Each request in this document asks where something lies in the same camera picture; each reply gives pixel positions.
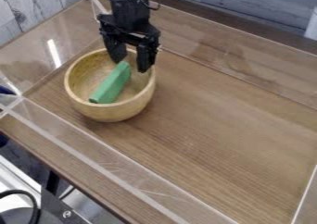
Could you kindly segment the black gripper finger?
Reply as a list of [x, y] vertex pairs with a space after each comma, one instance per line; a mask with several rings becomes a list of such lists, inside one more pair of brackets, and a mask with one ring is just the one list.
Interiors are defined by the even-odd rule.
[[124, 34], [110, 34], [105, 32], [104, 40], [112, 60], [120, 63], [128, 56], [126, 36]]
[[145, 73], [156, 64], [158, 54], [157, 44], [140, 44], [137, 47], [137, 63], [140, 73]]

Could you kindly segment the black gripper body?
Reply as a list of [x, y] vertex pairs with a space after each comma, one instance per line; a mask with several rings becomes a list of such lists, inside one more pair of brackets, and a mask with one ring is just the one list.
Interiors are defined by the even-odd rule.
[[110, 0], [112, 13], [100, 14], [101, 34], [124, 34], [126, 44], [138, 47], [140, 44], [160, 45], [161, 32], [150, 23], [152, 7], [149, 0]]

